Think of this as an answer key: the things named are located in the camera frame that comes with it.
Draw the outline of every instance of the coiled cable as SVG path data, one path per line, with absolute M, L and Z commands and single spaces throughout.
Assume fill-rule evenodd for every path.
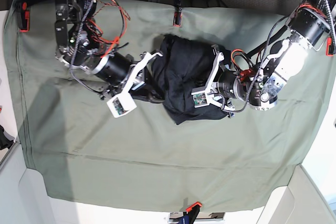
M 323 0 L 323 1 L 324 1 L 324 9 L 327 13 L 328 24 L 330 26 L 331 39 L 332 39 L 332 44 L 333 44 L 333 47 L 334 47 L 334 51 L 332 53 L 334 54 L 335 50 L 336 50 L 336 32 L 335 32 L 334 21 L 333 21 L 333 18 L 331 16 L 329 1 L 328 0 Z
M 87 86 L 84 82 L 82 82 L 80 79 L 78 79 L 75 74 L 74 74 L 74 63 L 75 63 L 75 59 L 76 59 L 76 55 L 77 55 L 77 52 L 78 52 L 78 48 L 79 48 L 79 40 L 80 40 L 80 36 L 81 36 L 81 33 L 83 31 L 83 27 L 84 27 L 84 23 L 92 9 L 92 6 L 94 4 L 96 0 L 91 0 L 86 12 L 84 13 L 83 15 L 83 18 L 81 19 L 80 21 L 80 24 L 79 24 L 79 28 L 78 28 L 78 33 L 77 33 L 77 39 L 76 39 L 76 43 L 75 43 L 75 47 L 74 47 L 74 51 L 72 53 L 72 57 L 71 57 L 71 62 L 70 62 L 70 74 L 71 76 L 78 82 L 80 83 L 81 85 L 83 85 L 86 89 L 94 92 L 94 93 L 97 93 L 97 94 L 101 94 L 100 91 L 97 91 L 97 90 L 94 90 L 92 88 L 90 88 L 89 86 Z
M 254 83 L 256 82 L 256 80 L 257 80 L 257 78 L 258 78 L 258 76 L 259 76 L 259 73 L 260 73 L 260 71 L 261 71 L 261 67 L 262 67 L 262 65 L 263 65 L 263 63 L 264 63 L 264 61 L 265 61 L 265 59 L 266 59 L 266 51 L 267 51 L 267 47 L 268 47 L 268 45 L 269 45 L 269 41 L 271 40 L 272 33 L 273 33 L 274 29 L 276 28 L 276 26 L 277 26 L 281 21 L 283 21 L 284 19 L 286 19 L 287 17 L 288 17 L 288 16 L 285 16 L 285 17 L 282 17 L 281 19 L 279 19 L 279 20 L 273 25 L 271 31 L 270 31 L 269 34 L 268 34 L 268 37 L 267 37 L 267 40 L 266 40 L 266 44 L 265 44 L 264 53 L 263 53 L 262 58 L 261 58 L 261 61 L 260 61 L 260 66 L 259 66 L 259 68 L 258 68 L 258 71 L 257 71 L 256 75 L 254 76 L 254 78 L 253 78 L 253 80 L 252 80 L 252 82 L 251 82 L 251 85 L 250 85 L 248 91 L 247 91 L 247 94 L 246 94 L 246 100 L 245 100 L 245 104 L 244 104 L 243 108 L 241 108 L 240 110 L 225 110 L 225 109 L 222 109 L 224 112 L 226 112 L 226 113 L 232 113 L 232 112 L 234 112 L 234 113 L 239 113 L 239 112 L 242 112 L 242 111 L 246 108 L 246 106 L 247 106 L 247 104 L 248 104 L 248 102 L 249 102 L 249 97 L 250 97 L 250 94 L 251 94 L 253 85 L 254 85 Z

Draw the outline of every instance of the green cloth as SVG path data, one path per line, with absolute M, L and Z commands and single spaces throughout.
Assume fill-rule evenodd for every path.
M 248 52 L 280 18 L 242 9 L 185 8 L 178 28 L 172 25 L 172 6 L 119 3 L 131 16 L 121 40 L 130 44 L 121 53 L 135 58 L 157 49 L 165 34 Z M 31 8 L 28 33 L 18 32 L 15 17 L 12 11 L 4 50 L 19 138 L 27 167 L 43 175 L 53 198 L 167 212 L 196 201 L 205 212 L 257 208 L 276 187 L 288 184 L 328 108 L 336 61 L 323 48 L 309 51 L 303 70 L 270 111 L 246 108 L 233 119 L 177 126 L 162 105 L 137 101 L 137 109 L 114 119 L 106 103 L 71 80 L 55 59 L 53 2 Z M 97 23 L 104 37 L 113 39 L 121 29 L 118 9 L 104 8 Z M 84 72 L 77 76 L 94 88 L 101 84 Z

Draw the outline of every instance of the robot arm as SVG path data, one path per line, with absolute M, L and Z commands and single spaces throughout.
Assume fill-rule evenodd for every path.
M 286 27 L 291 32 L 288 38 L 276 42 L 272 46 L 270 54 L 266 56 L 270 33 L 266 45 L 262 46 L 259 52 L 260 62 L 255 64 L 247 57 L 248 54 L 241 50 L 234 50 L 231 60 L 236 71 L 220 69 L 221 75 L 216 82 L 213 82 L 213 75 L 210 75 L 208 81 L 213 82 L 209 85 L 211 89 L 204 89 L 205 95 L 199 96 L 202 98 L 201 101 L 196 96 L 196 91 L 199 88 L 194 89 L 192 95 L 195 100 L 195 107 L 200 106 L 200 104 L 202 106 L 213 104 L 230 114 L 241 112 L 247 104 L 256 110 L 265 111 L 273 108 L 277 104 L 277 95 L 281 89 L 292 76 L 301 71 L 309 49 L 319 50 L 328 35 L 331 35 L 332 43 L 327 44 L 327 54 L 335 53 L 336 47 L 333 36 L 335 33 L 333 23 L 335 16 L 336 0 L 303 0 L 302 4 L 294 10 L 286 21 Z M 236 56 L 243 57 L 248 62 L 249 69 L 241 70 L 235 63 L 234 58 Z M 218 66 L 213 67 L 213 71 L 216 70 L 218 70 Z M 218 102 L 218 96 L 223 98 L 222 104 Z M 229 99 L 244 101 L 243 109 L 237 111 L 224 106 Z
M 72 74 L 73 69 L 81 69 L 103 80 L 103 90 L 95 91 L 74 76 L 101 99 L 110 98 L 108 107 L 117 118 L 137 107 L 133 99 L 162 102 L 163 92 L 157 88 L 146 68 L 151 59 L 162 55 L 159 52 L 145 52 L 138 62 L 131 56 L 124 57 L 118 53 L 119 37 L 115 40 L 102 38 L 102 30 L 94 19 L 97 0 L 93 0 L 90 7 L 91 2 L 92 0 L 55 0 L 56 58 L 69 67 Z M 121 37 L 127 22 L 125 13 L 116 1 L 105 5 L 116 5 L 119 8 L 123 18 Z

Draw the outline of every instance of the bolt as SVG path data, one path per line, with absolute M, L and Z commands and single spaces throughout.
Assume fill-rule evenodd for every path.
M 88 44 L 90 44 L 89 40 L 85 40 L 84 43 L 83 43 L 83 46 L 87 46 Z
M 262 93 L 260 95 L 260 99 L 262 102 L 267 102 L 269 100 L 269 94 L 268 93 Z

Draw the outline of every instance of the crumpled black fabric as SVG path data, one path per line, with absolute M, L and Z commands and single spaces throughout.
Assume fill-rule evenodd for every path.
M 224 54 L 224 64 L 230 65 L 230 51 L 219 47 Z M 187 120 L 218 120 L 227 113 L 209 105 L 194 108 L 193 88 L 204 86 L 212 70 L 215 55 L 211 45 L 165 36 L 157 57 L 152 64 L 153 78 L 165 93 L 163 105 L 177 125 Z

